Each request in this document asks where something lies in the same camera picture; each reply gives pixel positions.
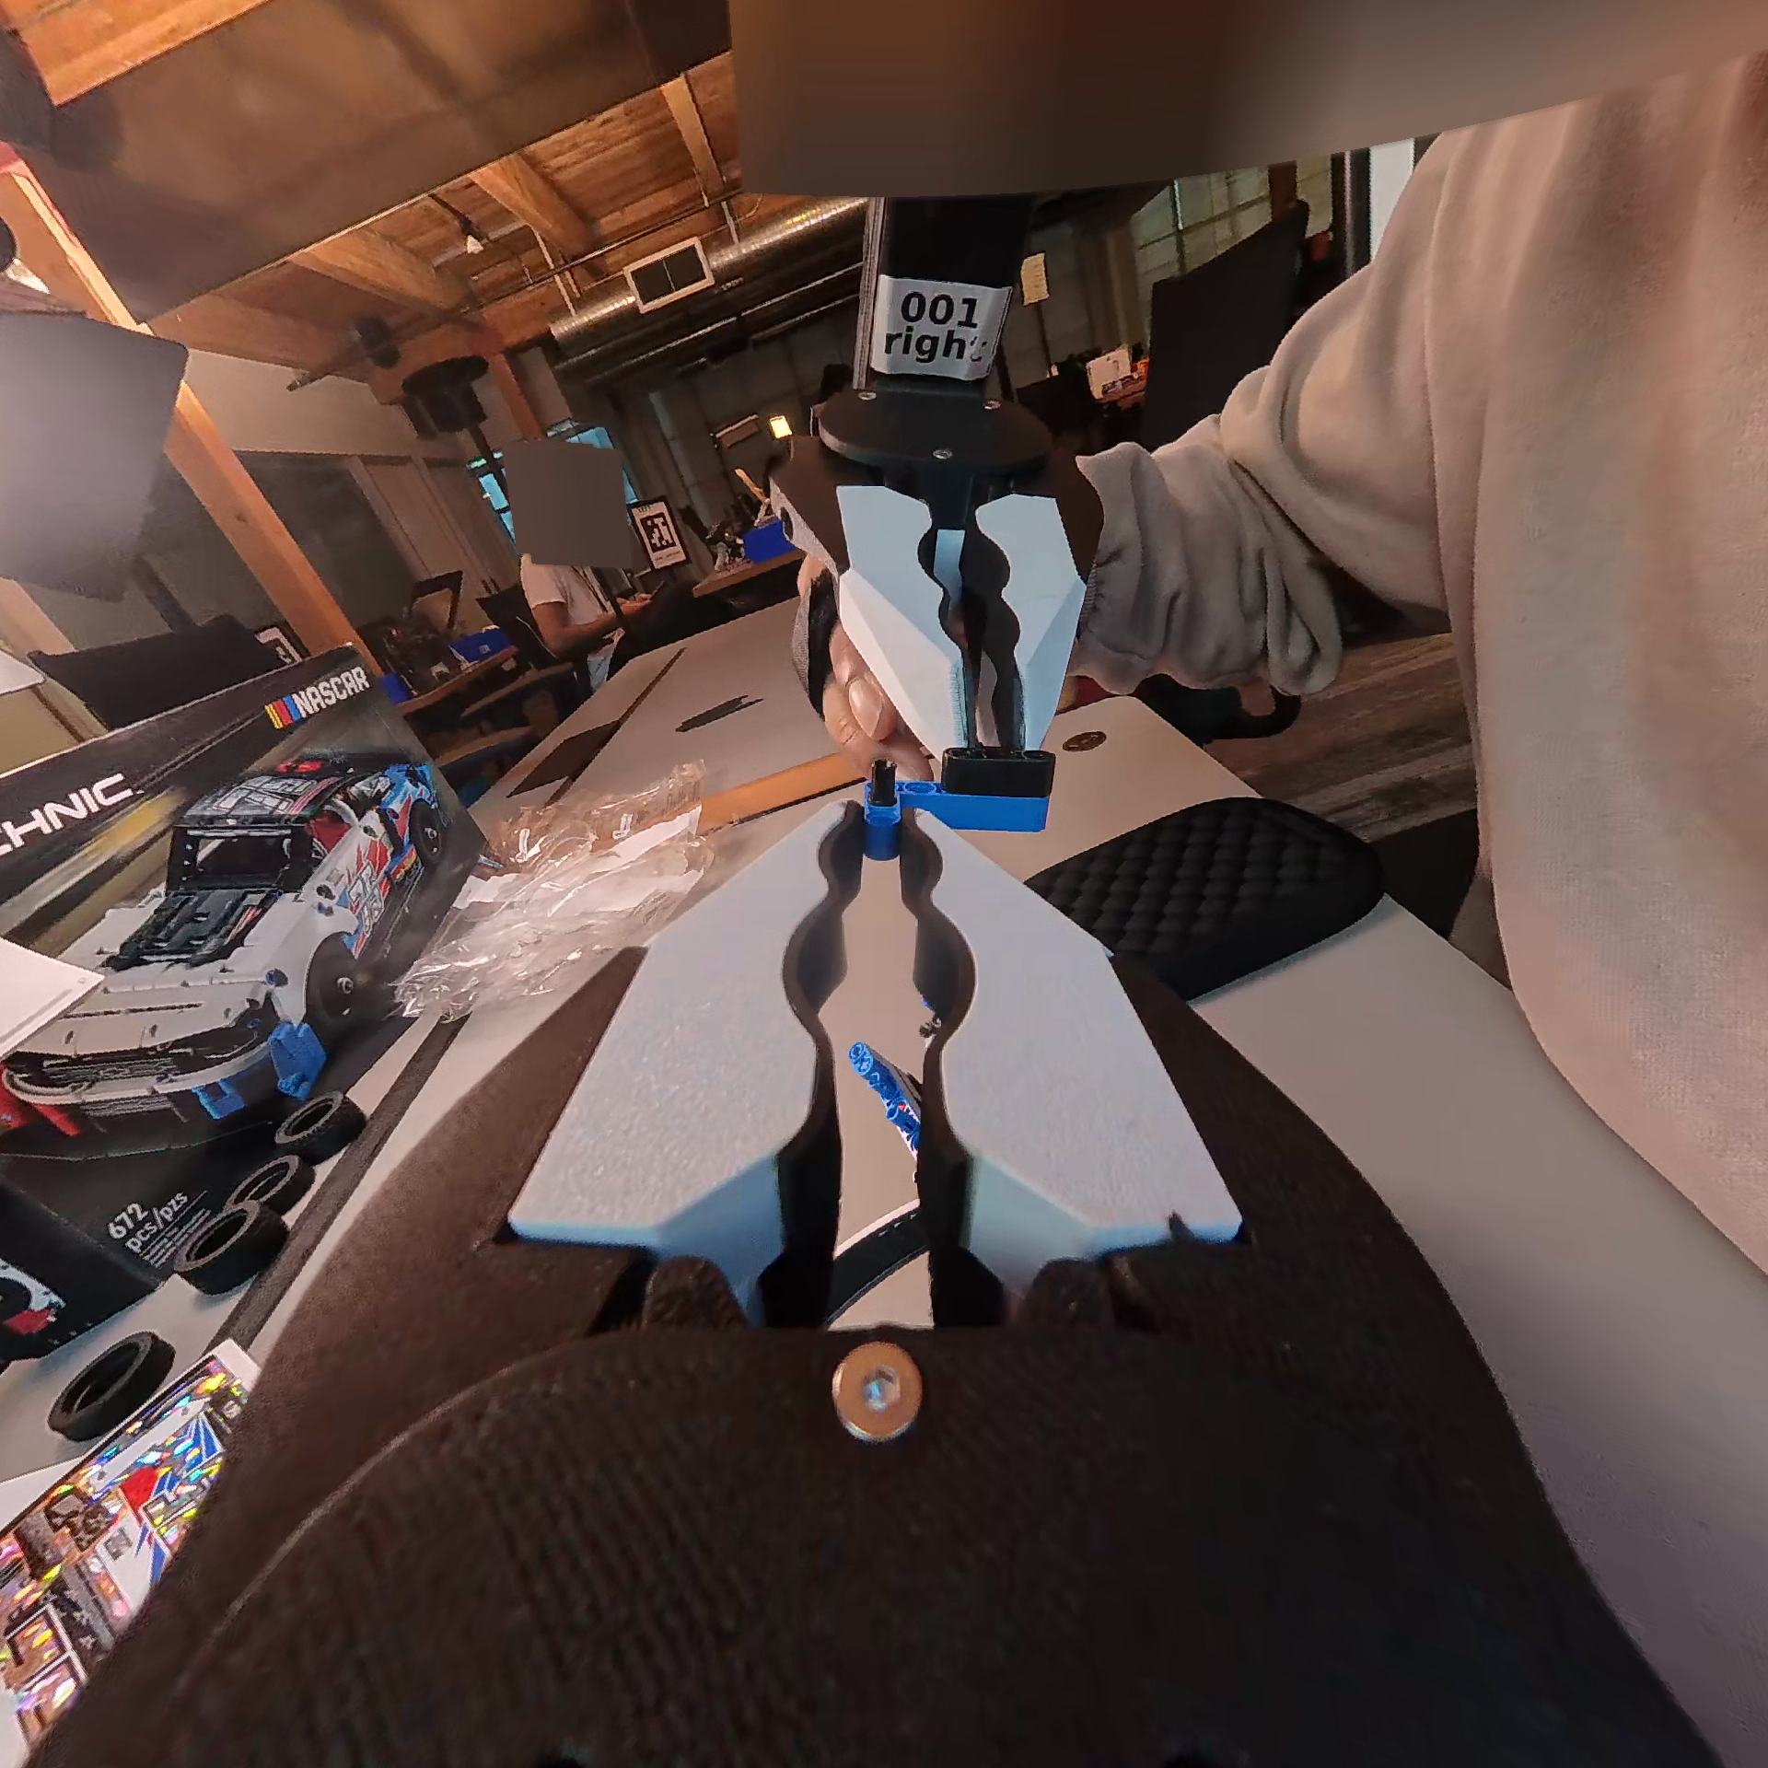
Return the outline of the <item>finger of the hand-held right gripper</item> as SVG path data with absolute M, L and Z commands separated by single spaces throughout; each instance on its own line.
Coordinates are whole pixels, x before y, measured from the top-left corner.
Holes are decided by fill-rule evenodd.
M 985 503 L 982 536 L 1005 562 L 985 629 L 996 672 L 996 737 L 1002 747 L 1033 752 L 1044 746 L 1062 697 L 1086 579 L 1049 496 L 1007 494 Z
M 841 629 L 921 747 L 966 747 L 966 657 L 919 555 L 934 533 L 929 510 L 882 484 L 844 484 L 835 505 L 847 559 L 837 583 Z

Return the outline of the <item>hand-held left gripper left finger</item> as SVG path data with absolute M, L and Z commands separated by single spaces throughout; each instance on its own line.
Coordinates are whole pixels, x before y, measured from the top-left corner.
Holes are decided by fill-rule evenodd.
M 515 1236 L 694 1254 L 751 1319 L 825 1319 L 841 1138 L 821 1008 L 860 872 L 862 810 L 828 805 L 648 943 Z

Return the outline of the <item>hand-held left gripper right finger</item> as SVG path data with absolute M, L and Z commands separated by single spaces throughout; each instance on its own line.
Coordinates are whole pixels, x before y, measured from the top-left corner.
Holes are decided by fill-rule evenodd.
M 1244 1225 L 1107 950 L 924 810 L 900 817 L 921 1058 L 917 1193 L 938 1329 L 1049 1264 Z

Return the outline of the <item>black lego perpendicular connector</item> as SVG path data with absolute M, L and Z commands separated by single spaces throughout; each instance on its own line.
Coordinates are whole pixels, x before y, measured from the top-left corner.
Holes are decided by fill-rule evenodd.
M 940 757 L 940 790 L 964 798 L 1048 801 L 1054 754 L 998 746 L 949 747 Z

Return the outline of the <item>blue L-shaped lego beam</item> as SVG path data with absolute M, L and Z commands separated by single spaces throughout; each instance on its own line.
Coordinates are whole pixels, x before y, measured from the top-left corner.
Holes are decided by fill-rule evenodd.
M 1046 828 L 1048 795 L 964 794 L 933 782 L 886 782 L 876 773 L 862 801 L 867 859 L 898 857 L 898 823 L 904 810 L 917 810 L 957 832 L 1038 834 Z

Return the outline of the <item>lego instruction booklet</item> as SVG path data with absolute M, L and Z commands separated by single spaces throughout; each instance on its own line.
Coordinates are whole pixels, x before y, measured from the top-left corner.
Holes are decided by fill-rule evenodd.
M 1 941 L 1 1055 L 20 1048 L 103 985 L 94 970 Z

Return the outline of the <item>person's right forearm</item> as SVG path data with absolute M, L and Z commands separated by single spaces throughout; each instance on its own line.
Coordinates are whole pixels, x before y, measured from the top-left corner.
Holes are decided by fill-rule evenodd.
M 1334 583 L 1467 628 L 1486 451 L 1491 272 L 1474 265 L 1502 124 L 1415 170 L 1375 261 L 1291 325 L 1222 411 L 1158 451 L 1080 468 L 1103 530 L 1073 672 L 1114 691 L 1264 678 L 1328 686 Z

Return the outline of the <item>person's right hand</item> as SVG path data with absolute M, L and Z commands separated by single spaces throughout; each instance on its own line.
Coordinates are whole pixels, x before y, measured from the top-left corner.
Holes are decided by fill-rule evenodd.
M 859 767 L 887 760 L 904 774 L 924 777 L 919 743 L 840 628 L 833 574 L 817 559 L 805 559 L 797 592 L 792 662 L 828 740 Z

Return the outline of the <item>clear plastic bag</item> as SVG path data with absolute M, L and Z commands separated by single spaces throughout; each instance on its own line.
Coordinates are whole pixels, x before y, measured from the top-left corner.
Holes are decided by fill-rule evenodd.
M 686 905 L 714 863 L 693 807 L 607 849 L 577 842 L 527 870 L 469 882 L 423 956 L 393 983 L 395 1008 L 459 1022 L 561 988 L 584 958 L 637 947 Z

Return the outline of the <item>crumpled brownish plastic bag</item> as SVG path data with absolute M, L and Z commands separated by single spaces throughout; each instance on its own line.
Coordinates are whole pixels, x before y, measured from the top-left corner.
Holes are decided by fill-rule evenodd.
M 694 834 L 703 783 L 704 765 L 693 760 L 637 791 L 581 803 L 560 798 L 515 810 L 486 835 L 489 863 L 496 872 L 537 875 L 556 863 L 605 857 L 632 841 Z

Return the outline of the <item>white ceiling vent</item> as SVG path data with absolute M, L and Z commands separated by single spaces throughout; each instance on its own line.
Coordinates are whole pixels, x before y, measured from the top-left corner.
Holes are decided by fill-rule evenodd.
M 691 236 L 667 250 L 627 263 L 624 282 L 633 308 L 648 315 L 660 308 L 714 290 L 718 275 L 703 240 Z

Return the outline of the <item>black box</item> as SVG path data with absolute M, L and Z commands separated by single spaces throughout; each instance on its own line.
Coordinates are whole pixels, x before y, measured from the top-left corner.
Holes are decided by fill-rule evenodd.
M 7 773 L 3 938 L 103 985 L 3 1055 L 3 1365 L 151 1294 L 362 1079 L 481 842 L 346 649 Z

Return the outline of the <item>holographic sticker sheet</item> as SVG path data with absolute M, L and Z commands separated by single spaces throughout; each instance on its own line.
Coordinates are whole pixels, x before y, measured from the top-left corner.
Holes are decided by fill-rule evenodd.
M 141 1612 L 223 1470 L 256 1374 L 251 1353 L 220 1341 L 3 1498 L 3 1765 L 24 1762 Z

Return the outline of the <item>dark flat panel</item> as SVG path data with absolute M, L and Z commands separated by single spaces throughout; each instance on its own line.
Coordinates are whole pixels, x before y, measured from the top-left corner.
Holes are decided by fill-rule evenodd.
M 186 347 L 88 315 L 1 315 L 1 574 L 115 603 Z

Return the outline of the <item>metal air duct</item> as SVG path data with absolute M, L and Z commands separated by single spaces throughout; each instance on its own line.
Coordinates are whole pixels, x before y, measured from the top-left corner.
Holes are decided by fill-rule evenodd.
M 728 228 L 714 230 L 698 236 L 718 275 L 714 290 L 643 315 L 633 308 L 620 267 L 599 282 L 583 305 L 549 325 L 549 343 L 558 349 L 586 349 L 633 339 L 646 325 L 674 320 L 693 304 L 704 305 L 714 296 L 736 295 L 766 275 L 854 246 L 867 214 L 867 199 L 817 199 L 770 212 L 736 233 Z

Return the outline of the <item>wooden post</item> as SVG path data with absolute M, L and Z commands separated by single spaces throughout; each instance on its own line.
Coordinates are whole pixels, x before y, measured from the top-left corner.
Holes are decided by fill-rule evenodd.
M 1 218 L 15 233 L 28 270 L 57 299 L 91 320 L 155 339 L 131 315 L 96 259 L 67 228 L 51 195 L 8 144 L 1 147 Z M 272 598 L 282 623 L 309 651 L 366 649 L 331 588 L 302 555 L 293 533 L 275 515 L 186 383 L 179 389 L 164 453 L 256 585 Z

